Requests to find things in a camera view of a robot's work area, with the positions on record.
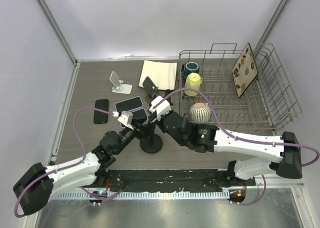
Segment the lilac case phone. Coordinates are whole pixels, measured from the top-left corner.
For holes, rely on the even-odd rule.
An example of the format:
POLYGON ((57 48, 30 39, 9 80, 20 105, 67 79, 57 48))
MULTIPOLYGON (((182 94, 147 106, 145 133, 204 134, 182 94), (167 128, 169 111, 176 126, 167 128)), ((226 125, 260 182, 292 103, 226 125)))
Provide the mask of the lilac case phone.
POLYGON ((133 120, 137 120, 141 124, 143 124, 147 120, 147 112, 143 108, 129 112, 133 114, 133 120))
POLYGON ((117 112, 122 111, 133 111, 140 109, 144 106, 143 101, 140 96, 136 96, 127 100, 123 100, 120 102, 117 102, 115 104, 115 109, 117 112))

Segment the black phone stand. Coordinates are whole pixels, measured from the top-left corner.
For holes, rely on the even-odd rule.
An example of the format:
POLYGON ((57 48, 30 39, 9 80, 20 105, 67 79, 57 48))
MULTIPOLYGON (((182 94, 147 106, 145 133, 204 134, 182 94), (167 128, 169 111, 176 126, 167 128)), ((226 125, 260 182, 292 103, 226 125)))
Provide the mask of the black phone stand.
POLYGON ((155 128, 155 124, 144 124, 142 127, 145 136, 140 140, 139 145, 146 153, 157 153, 163 147, 163 141, 161 137, 155 133, 155 128))

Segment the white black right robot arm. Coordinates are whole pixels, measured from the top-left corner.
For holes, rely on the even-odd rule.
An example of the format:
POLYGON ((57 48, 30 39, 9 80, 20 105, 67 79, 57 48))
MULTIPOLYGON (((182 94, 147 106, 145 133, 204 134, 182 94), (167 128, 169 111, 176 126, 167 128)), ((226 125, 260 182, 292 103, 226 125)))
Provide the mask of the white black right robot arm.
POLYGON ((149 110, 149 121, 158 125, 180 146, 198 153, 231 152, 250 155, 245 161, 228 163, 226 181, 233 186, 243 180, 265 174, 276 174, 282 178, 302 178, 301 149, 294 133, 283 132, 281 136, 259 136, 223 130, 215 125, 192 123, 174 111, 157 115, 149 110))

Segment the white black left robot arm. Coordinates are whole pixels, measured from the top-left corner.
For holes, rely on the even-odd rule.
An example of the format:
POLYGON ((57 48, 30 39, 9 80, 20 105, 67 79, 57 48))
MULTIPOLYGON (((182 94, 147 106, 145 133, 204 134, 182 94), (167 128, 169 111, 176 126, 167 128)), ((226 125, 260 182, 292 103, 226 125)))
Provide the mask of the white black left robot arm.
POLYGON ((47 167, 33 164, 13 186, 17 197, 14 215, 17 218, 32 215, 52 198, 78 187, 102 187, 107 180, 106 169, 115 162, 115 156, 133 139, 146 138, 150 127, 133 121, 120 132, 106 132, 99 144, 80 158, 47 167))

